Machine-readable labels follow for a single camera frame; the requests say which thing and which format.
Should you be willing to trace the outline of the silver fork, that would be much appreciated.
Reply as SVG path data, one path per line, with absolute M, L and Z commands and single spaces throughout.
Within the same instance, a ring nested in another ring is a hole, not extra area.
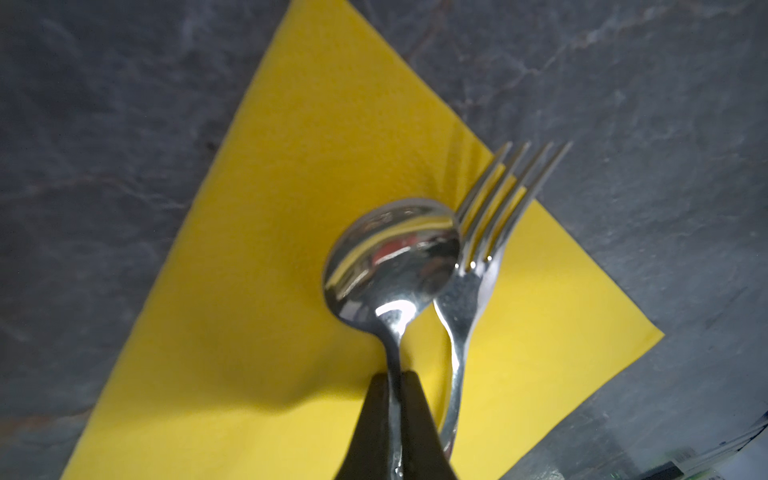
M 434 301 L 451 347 L 450 388 L 439 434 L 446 458 L 455 448 L 471 336 L 493 294 L 506 245 L 572 145 L 566 142 L 550 155 L 553 144 L 548 143 L 529 159 L 528 142 L 517 150 L 505 143 L 457 210 L 464 233 L 460 257 L 447 287 Z

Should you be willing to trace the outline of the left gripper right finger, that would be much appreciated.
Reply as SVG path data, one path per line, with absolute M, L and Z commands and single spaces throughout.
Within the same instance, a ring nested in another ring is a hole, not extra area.
M 401 395 L 404 478 L 457 480 L 416 372 L 401 374 Z

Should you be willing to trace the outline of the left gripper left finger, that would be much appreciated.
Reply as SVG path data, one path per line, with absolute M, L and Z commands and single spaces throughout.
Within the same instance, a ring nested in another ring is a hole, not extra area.
M 374 375 L 336 480 L 389 478 L 389 387 L 385 373 Z

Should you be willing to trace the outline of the silver spoon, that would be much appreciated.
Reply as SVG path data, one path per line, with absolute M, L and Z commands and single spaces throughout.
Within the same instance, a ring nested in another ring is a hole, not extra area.
M 445 288 L 458 262 L 461 234 L 453 210 L 426 198 L 374 209 L 350 225 L 323 272 L 329 311 L 383 345 L 389 387 L 387 478 L 404 476 L 400 344 L 408 325 Z

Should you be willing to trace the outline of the yellow paper napkin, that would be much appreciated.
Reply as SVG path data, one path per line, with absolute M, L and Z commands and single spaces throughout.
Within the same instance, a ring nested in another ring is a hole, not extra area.
M 64 471 L 331 479 L 371 377 L 322 271 L 385 203 L 457 206 L 490 152 L 344 1 L 280 23 Z M 497 479 L 662 333 L 539 204 L 473 334 L 452 464 Z

